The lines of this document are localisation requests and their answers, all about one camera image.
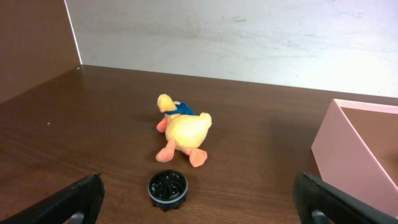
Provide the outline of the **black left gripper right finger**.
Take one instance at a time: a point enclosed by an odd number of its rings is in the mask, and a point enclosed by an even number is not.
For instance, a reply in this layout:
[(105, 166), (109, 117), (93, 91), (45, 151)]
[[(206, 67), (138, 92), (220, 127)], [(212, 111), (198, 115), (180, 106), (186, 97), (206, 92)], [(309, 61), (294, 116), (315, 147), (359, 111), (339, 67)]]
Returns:
[(397, 224), (397, 218), (307, 172), (297, 174), (292, 196), (301, 223)]

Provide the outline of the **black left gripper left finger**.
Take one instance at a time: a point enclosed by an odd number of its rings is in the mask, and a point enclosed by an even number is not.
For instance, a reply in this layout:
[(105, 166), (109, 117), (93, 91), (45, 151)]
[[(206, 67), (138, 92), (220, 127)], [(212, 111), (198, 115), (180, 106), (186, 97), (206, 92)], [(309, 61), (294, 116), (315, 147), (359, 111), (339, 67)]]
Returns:
[(82, 223), (95, 224), (103, 199), (101, 174), (94, 173), (2, 220), (1, 224), (64, 223), (76, 213), (83, 215)]

